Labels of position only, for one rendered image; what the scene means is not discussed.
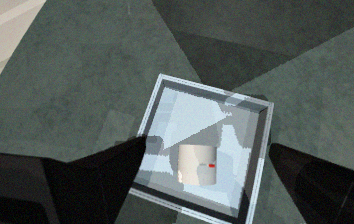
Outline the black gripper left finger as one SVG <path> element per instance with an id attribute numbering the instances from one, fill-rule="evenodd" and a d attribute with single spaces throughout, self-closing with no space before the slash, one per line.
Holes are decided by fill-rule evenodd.
<path id="1" fill-rule="evenodd" d="M 41 203 L 50 224 L 114 224 L 145 150 L 139 136 L 69 162 L 0 153 L 0 197 Z"/>

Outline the white round filter cartridge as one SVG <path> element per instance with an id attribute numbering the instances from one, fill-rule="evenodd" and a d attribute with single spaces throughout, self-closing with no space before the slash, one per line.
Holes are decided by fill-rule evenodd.
<path id="1" fill-rule="evenodd" d="M 216 184 L 217 147 L 179 145 L 177 180 L 179 182 L 210 186 Z"/>

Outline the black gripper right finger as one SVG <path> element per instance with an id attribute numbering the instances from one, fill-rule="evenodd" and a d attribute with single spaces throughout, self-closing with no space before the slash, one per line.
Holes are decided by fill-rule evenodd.
<path id="1" fill-rule="evenodd" d="M 354 224 L 354 170 L 279 143 L 269 158 L 307 224 Z"/>

